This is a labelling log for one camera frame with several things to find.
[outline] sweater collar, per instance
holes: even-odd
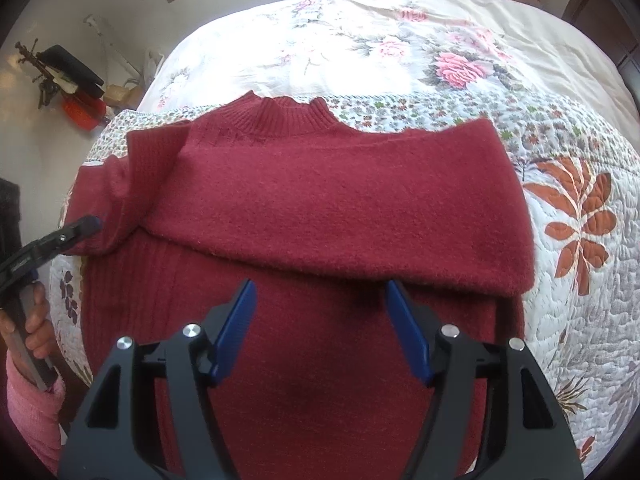
[[[322,98],[303,104],[291,97],[261,98],[252,91],[220,108],[218,113],[229,127],[265,137],[318,133],[340,123]]]

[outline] orange leaf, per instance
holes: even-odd
[[[584,190],[587,189],[589,183],[591,182],[591,172],[589,171],[589,165],[586,160],[580,159],[580,164],[582,166],[582,189],[580,190],[580,196],[583,195]]]
[[[569,200],[569,197],[567,195],[560,193],[557,189],[534,183],[525,184],[524,189],[529,190],[535,196],[540,197],[542,200],[551,204],[556,209],[564,211],[571,218],[577,218],[574,203]]]
[[[578,253],[578,274],[576,276],[578,281],[578,296],[586,296],[589,294],[589,267],[584,260],[584,256]]]
[[[562,222],[551,222],[545,228],[545,234],[554,240],[566,240],[575,233],[575,230]]]
[[[584,238],[580,240],[580,245],[582,246],[582,254],[584,255],[584,259],[587,260],[593,267],[599,269],[604,265],[604,262],[609,258],[609,253],[605,250],[603,246],[597,244],[596,242],[592,242],[590,240],[585,240]]]
[[[591,447],[591,444],[593,444],[596,441],[596,437],[591,435],[587,440],[584,441],[584,444],[582,444],[582,452],[585,453],[587,448]]]
[[[560,251],[558,257],[558,266],[556,267],[556,278],[566,276],[569,270],[574,266],[575,251],[578,250],[578,240],[569,242]]]
[[[578,202],[578,191],[575,187],[574,180],[571,178],[569,173],[552,162],[539,162],[536,166],[540,171],[548,173],[554,177],[562,185],[569,196],[574,199],[574,202]]]
[[[582,175],[575,167],[574,162],[567,156],[562,156],[558,159],[558,162],[564,166],[564,168],[571,174],[574,178],[575,190],[580,194],[580,190],[582,189]]]
[[[582,215],[588,215],[596,211],[596,209],[600,209],[604,206],[610,194],[611,174],[601,173],[596,177],[596,183],[593,185],[593,189],[582,204]]]
[[[602,236],[612,232],[617,223],[618,219],[613,212],[598,211],[587,220],[587,223],[582,226],[582,230],[590,235]]]

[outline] wooden headboard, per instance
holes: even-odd
[[[640,107],[640,0],[570,0],[562,18],[613,60]]]

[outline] hand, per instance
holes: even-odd
[[[49,301],[45,297],[44,285],[40,282],[37,282],[33,287],[33,302],[34,307],[31,309],[26,323],[26,330],[30,336],[26,339],[25,344],[29,350],[33,351],[34,357],[44,359],[58,350],[58,343],[53,332],[53,325],[47,319]],[[33,383],[31,372],[20,357],[20,351],[15,347],[15,341],[12,337],[14,331],[14,322],[6,312],[0,310],[0,334],[11,352],[15,367],[25,379]]]

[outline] red sweater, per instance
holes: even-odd
[[[167,338],[254,280],[254,322],[210,396],[244,480],[399,477],[430,395],[402,357],[380,280],[414,284],[417,300],[475,338],[494,340],[496,325],[522,334],[530,222],[487,120],[363,134],[320,99],[250,93],[127,143],[128,157],[81,168],[67,215],[104,222],[74,250],[94,256],[82,292],[90,365],[117,337]],[[478,388],[463,468],[483,397]]]

